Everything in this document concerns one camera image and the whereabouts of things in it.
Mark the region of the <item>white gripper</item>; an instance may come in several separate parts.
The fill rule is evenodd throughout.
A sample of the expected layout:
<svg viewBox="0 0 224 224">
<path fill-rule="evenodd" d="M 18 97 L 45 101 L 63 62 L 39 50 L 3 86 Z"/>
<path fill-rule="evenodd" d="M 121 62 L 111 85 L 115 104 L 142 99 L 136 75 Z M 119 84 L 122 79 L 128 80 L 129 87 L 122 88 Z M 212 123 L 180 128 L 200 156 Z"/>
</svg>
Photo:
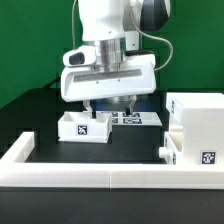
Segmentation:
<svg viewBox="0 0 224 224">
<path fill-rule="evenodd" d="M 154 66 L 155 56 L 146 54 L 128 57 L 118 71 L 94 71 L 90 66 L 65 68 L 61 75 L 61 96 L 66 102 L 83 101 L 90 119 L 96 119 L 96 111 L 89 100 L 130 96 L 125 115 L 131 116 L 136 95 L 153 93 L 156 89 Z"/>
</svg>

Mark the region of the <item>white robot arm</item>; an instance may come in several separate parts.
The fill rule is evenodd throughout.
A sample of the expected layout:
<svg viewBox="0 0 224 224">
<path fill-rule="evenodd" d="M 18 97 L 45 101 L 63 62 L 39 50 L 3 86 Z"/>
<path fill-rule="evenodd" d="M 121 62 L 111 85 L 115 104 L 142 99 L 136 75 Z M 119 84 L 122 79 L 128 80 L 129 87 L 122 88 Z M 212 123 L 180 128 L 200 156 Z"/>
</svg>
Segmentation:
<svg viewBox="0 0 224 224">
<path fill-rule="evenodd" d="M 156 89 L 155 55 L 139 50 L 147 37 L 169 19 L 170 0 L 74 0 L 81 20 L 82 45 L 63 56 L 61 96 L 81 101 L 92 118 L 90 102 L 128 96 L 132 101 Z"/>
</svg>

